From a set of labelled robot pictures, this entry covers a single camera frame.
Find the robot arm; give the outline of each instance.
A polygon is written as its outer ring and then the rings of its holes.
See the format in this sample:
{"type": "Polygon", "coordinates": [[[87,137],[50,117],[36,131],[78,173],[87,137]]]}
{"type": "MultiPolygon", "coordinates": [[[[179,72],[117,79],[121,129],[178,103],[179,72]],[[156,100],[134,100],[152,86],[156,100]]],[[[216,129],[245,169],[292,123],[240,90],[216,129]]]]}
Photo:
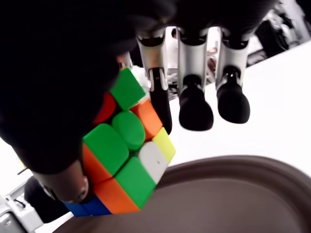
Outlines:
{"type": "Polygon", "coordinates": [[[109,11],[104,2],[9,1],[0,7],[6,10],[2,22],[9,22],[1,44],[0,136],[62,201],[87,198],[82,137],[117,76],[115,57],[134,46],[135,34],[152,105],[170,132],[164,28],[179,28],[179,120],[202,131],[213,124],[204,98],[207,32],[220,26],[219,113],[245,123],[250,114],[242,94],[247,43],[275,0],[112,1],[109,11]]]}

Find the black sleeve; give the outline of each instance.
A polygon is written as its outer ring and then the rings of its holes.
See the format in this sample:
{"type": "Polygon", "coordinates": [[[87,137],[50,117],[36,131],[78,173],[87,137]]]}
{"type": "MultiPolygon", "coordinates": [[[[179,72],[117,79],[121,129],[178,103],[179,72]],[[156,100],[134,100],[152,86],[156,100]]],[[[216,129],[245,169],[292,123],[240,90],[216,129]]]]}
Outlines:
{"type": "Polygon", "coordinates": [[[306,20],[311,23],[311,6],[309,0],[296,0],[306,15],[306,20]]]}
{"type": "Polygon", "coordinates": [[[30,170],[57,173],[81,156],[82,137],[117,77],[115,55],[135,42],[126,22],[115,32],[95,3],[0,3],[0,137],[30,170]]]}

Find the cube face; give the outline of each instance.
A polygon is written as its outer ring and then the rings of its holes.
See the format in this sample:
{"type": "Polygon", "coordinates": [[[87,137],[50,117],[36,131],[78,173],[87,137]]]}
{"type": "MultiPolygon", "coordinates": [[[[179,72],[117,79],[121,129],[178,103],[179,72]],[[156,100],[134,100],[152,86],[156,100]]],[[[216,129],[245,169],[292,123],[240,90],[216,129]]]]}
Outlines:
{"type": "Polygon", "coordinates": [[[83,138],[84,171],[95,196],[88,203],[65,203],[75,216],[139,211],[175,154],[151,103],[139,102],[145,93],[129,69],[120,72],[110,93],[83,138]]]}
{"type": "Polygon", "coordinates": [[[137,150],[145,141],[144,127],[134,113],[119,113],[113,118],[112,127],[123,138],[130,150],[137,150]]]}
{"type": "Polygon", "coordinates": [[[95,185],[94,193],[112,214],[122,214],[139,210],[137,205],[114,178],[95,185]]]}
{"type": "Polygon", "coordinates": [[[98,125],[107,119],[109,119],[115,112],[117,104],[110,93],[104,94],[103,105],[97,114],[95,120],[93,121],[94,125],[98,125]]]}
{"type": "Polygon", "coordinates": [[[128,161],[116,175],[116,180],[139,208],[143,207],[156,187],[155,182],[137,157],[133,157],[128,161]]]}
{"type": "Polygon", "coordinates": [[[119,78],[110,93],[121,109],[125,111],[130,110],[146,95],[129,68],[125,68],[119,73],[119,78]]]}
{"type": "Polygon", "coordinates": [[[82,206],[89,212],[92,216],[110,215],[111,212],[104,206],[104,204],[94,196],[92,200],[88,203],[82,204],[82,206]]]}
{"type": "Polygon", "coordinates": [[[98,125],[83,138],[83,141],[112,176],[129,156],[123,139],[107,124],[98,125]]]}
{"type": "Polygon", "coordinates": [[[166,130],[162,127],[156,136],[152,139],[154,143],[159,147],[168,162],[170,162],[176,153],[166,130]]]}
{"type": "Polygon", "coordinates": [[[146,140],[153,138],[162,128],[162,122],[156,114],[149,100],[145,100],[133,108],[131,111],[137,115],[144,126],[146,140]]]}
{"type": "Polygon", "coordinates": [[[153,181],[158,184],[169,165],[159,147],[154,142],[145,143],[139,151],[138,159],[153,181]]]}
{"type": "Polygon", "coordinates": [[[82,145],[84,169],[92,183],[100,183],[112,177],[85,143],[82,145]]]}
{"type": "Polygon", "coordinates": [[[91,214],[82,206],[75,203],[64,203],[75,217],[90,216],[91,214]]]}

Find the white surface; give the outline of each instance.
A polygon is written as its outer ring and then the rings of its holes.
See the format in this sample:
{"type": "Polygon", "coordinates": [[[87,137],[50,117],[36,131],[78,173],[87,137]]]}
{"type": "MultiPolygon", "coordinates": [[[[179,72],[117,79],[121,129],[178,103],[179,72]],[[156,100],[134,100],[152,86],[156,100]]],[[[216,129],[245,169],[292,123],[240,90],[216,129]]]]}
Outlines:
{"type": "Polygon", "coordinates": [[[24,178],[28,173],[23,174],[23,172],[22,176],[17,175],[21,170],[23,170],[23,164],[15,151],[0,138],[0,195],[6,196],[25,181],[24,178]]]}
{"type": "Polygon", "coordinates": [[[251,106],[246,124],[232,124],[219,116],[212,84],[206,88],[206,99],[214,125],[207,132],[181,128],[178,100],[171,101],[170,137],[177,152],[170,165],[220,155],[260,155],[311,175],[311,75],[305,59],[310,52],[307,43],[245,71],[243,92],[251,106]]]}
{"type": "Polygon", "coordinates": [[[140,149],[138,158],[156,184],[165,172],[168,161],[154,142],[147,142],[140,149]]]}
{"type": "Polygon", "coordinates": [[[11,211],[18,218],[27,232],[32,233],[35,229],[43,225],[42,220],[31,205],[28,204],[25,209],[20,210],[11,198],[7,197],[7,199],[7,204],[10,206],[11,211]]]}
{"type": "Polygon", "coordinates": [[[73,217],[73,214],[69,212],[53,222],[44,224],[42,227],[35,230],[35,233],[52,233],[57,228],[59,228],[61,225],[63,225],[64,222],[67,222],[72,217],[73,217]]]}

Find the green sticker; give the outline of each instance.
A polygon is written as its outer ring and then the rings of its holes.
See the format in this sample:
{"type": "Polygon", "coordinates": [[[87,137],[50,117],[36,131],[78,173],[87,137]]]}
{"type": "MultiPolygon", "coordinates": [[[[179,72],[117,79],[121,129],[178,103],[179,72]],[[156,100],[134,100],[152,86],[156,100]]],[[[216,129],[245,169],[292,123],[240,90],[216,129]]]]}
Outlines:
{"type": "Polygon", "coordinates": [[[110,93],[125,111],[130,110],[146,95],[129,68],[119,72],[119,77],[110,89],[110,93]]]}
{"type": "Polygon", "coordinates": [[[98,125],[83,141],[112,176],[129,156],[124,140],[107,124],[98,125]]]}

